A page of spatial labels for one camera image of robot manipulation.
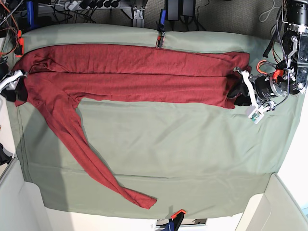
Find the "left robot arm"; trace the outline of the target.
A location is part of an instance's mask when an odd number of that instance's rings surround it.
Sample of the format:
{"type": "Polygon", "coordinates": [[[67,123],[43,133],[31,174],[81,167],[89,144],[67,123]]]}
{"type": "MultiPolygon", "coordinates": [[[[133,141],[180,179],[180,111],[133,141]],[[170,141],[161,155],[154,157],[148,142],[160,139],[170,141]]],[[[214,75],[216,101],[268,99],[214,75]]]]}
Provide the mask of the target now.
{"type": "Polygon", "coordinates": [[[274,28],[264,59],[256,65],[258,74],[236,67],[240,79],[227,95],[256,114],[274,110],[278,106],[274,98],[286,99],[308,88],[308,2],[284,0],[274,28]]]}

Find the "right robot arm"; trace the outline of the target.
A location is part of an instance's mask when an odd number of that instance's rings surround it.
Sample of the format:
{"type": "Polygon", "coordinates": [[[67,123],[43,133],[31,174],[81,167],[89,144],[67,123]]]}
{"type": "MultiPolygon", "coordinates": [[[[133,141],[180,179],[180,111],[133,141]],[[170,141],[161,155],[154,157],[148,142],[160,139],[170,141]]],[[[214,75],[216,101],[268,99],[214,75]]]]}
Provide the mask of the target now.
{"type": "Polygon", "coordinates": [[[22,57],[25,53],[22,31],[13,15],[22,4],[23,1],[20,0],[17,6],[10,10],[4,1],[0,2],[0,8],[3,10],[0,21],[0,37],[8,37],[12,45],[8,51],[0,50],[0,94],[9,102],[25,102],[28,98],[25,87],[27,73],[23,70],[12,71],[8,65],[9,54],[14,53],[16,57],[22,57]]]}

